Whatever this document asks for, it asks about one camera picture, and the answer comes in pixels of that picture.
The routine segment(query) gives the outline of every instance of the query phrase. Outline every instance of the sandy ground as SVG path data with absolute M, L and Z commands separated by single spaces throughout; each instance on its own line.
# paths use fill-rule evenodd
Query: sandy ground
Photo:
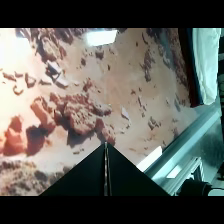
M 164 44 L 165 50 L 161 53 L 158 47 L 161 43 L 158 42 L 157 36 L 148 35 L 145 28 L 130 28 L 119 32 L 113 44 L 104 45 L 101 49 L 88 46 L 82 36 L 74 35 L 71 44 L 59 40 L 67 54 L 63 59 L 56 60 L 64 69 L 61 77 L 69 83 L 69 86 L 64 89 L 55 83 L 41 85 L 39 81 L 41 77 L 46 76 L 47 65 L 43 62 L 40 53 L 36 52 L 36 46 L 32 45 L 32 41 L 28 50 L 19 49 L 18 45 L 12 46 L 8 40 L 18 38 L 15 29 L 1 29 L 0 42 L 5 47 L 0 55 L 0 136 L 3 148 L 0 162 L 27 161 L 34 163 L 35 169 L 50 175 L 62 172 L 64 167 L 73 167 L 96 149 L 102 143 L 102 139 L 97 137 L 96 132 L 82 136 L 74 134 L 70 136 L 73 144 L 68 144 L 68 130 L 57 125 L 51 134 L 45 136 L 43 146 L 37 151 L 28 154 L 25 150 L 10 156 L 4 153 L 5 132 L 12 117 L 16 115 L 22 117 L 23 132 L 31 126 L 38 127 L 41 122 L 30 108 L 34 99 L 38 96 L 49 99 L 52 92 L 59 95 L 80 93 L 83 91 L 83 81 L 88 77 L 95 82 L 99 90 L 95 94 L 100 102 L 112 107 L 112 113 L 104 116 L 103 119 L 105 124 L 114 127 L 115 147 L 132 163 L 137 165 L 156 147 L 165 148 L 169 145 L 199 114 L 189 107 L 188 88 L 183 83 L 186 76 L 182 66 L 184 62 L 177 38 L 177 29 L 165 30 L 161 36 L 163 39 L 165 36 L 165 42 L 169 44 L 169 49 L 172 49 L 171 57 L 166 51 L 167 45 Z M 103 52 L 102 59 L 95 56 L 98 50 Z M 146 80 L 143 66 L 146 52 L 150 54 L 151 64 L 148 66 L 150 81 Z M 180 61 L 179 64 L 172 60 L 174 54 Z M 36 83 L 33 87 L 27 88 L 24 76 L 16 78 L 15 83 L 5 78 L 4 72 L 7 74 L 28 73 L 36 79 Z M 80 85 L 76 86 L 74 84 L 76 82 L 80 82 Z M 15 84 L 23 89 L 22 94 L 16 95 L 13 92 Z M 121 116 L 121 107 L 128 112 L 129 121 Z M 154 121 L 151 128 L 150 118 Z M 10 169 L 8 172 L 0 171 L 0 182 L 3 183 L 10 175 L 12 175 Z M 0 194 L 15 195 L 15 190 L 14 193 L 7 190 L 8 185 L 7 181 L 3 183 Z M 41 189 L 44 190 L 49 185 L 50 182 Z M 17 190 L 16 194 L 38 195 L 41 189 L 23 190 L 20 193 Z

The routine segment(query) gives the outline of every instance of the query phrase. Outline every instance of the white fabric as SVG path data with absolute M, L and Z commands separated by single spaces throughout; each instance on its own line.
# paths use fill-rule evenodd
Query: white fabric
M 212 104 L 217 96 L 218 50 L 221 28 L 193 28 L 195 67 L 203 103 Z

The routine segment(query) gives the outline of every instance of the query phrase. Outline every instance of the black triangular object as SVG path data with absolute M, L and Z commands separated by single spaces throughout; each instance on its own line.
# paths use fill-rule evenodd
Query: black triangular object
M 108 144 L 112 196 L 168 196 L 128 159 Z M 105 145 L 93 151 L 41 196 L 103 196 Z
M 108 156 L 112 196 L 168 196 L 110 144 Z

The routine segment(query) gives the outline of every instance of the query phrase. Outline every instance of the desert surface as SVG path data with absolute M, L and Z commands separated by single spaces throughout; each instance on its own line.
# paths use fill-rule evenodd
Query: desert surface
M 0 195 L 41 194 L 105 141 L 137 165 L 197 119 L 188 95 L 177 29 L 0 29 Z

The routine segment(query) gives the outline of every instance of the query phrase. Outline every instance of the rocky terrain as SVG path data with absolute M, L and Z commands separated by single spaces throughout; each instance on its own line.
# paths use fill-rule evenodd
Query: rocky terrain
M 93 28 L 0 30 L 0 195 L 40 194 L 105 141 L 137 165 L 197 118 L 177 29 L 117 29 L 97 47 Z

